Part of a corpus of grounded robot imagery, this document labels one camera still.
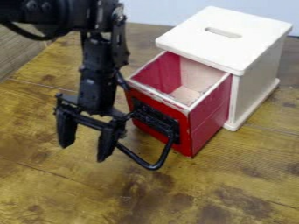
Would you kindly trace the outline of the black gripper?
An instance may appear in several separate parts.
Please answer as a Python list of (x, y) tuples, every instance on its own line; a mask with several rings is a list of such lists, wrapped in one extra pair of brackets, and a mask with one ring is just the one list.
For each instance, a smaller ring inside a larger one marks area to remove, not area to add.
[(83, 44), (83, 64), (79, 68), (79, 93), (58, 94), (55, 108), (56, 130), (62, 148), (71, 146), (76, 140), (79, 124), (102, 130), (98, 140), (98, 161), (104, 162), (112, 155), (118, 140), (127, 132), (126, 125), (108, 127), (107, 123), (86, 117), (90, 115), (122, 117), (115, 110), (118, 85), (128, 90), (120, 68), (128, 64), (130, 52), (126, 46), (106, 40), (86, 40)]

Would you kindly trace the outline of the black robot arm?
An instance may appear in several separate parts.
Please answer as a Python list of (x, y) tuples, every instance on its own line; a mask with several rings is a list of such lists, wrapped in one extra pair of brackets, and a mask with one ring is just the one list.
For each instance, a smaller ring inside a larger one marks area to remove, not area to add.
[(76, 95), (58, 94), (56, 129), (63, 148), (82, 124), (102, 131), (98, 161), (112, 154), (126, 132), (127, 115), (114, 108), (118, 88), (128, 88), (127, 16), (119, 0), (0, 0), (0, 25), (35, 41), (80, 33), (83, 64)]

